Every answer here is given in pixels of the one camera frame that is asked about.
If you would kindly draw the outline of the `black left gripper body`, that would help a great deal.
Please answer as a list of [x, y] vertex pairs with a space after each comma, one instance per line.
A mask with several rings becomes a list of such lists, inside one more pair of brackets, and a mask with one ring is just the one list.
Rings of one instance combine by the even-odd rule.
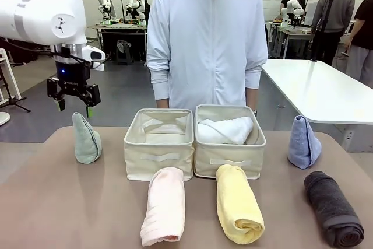
[[66, 64], [55, 62], [57, 67], [58, 86], [65, 95], [87, 95], [90, 71], [83, 64]]

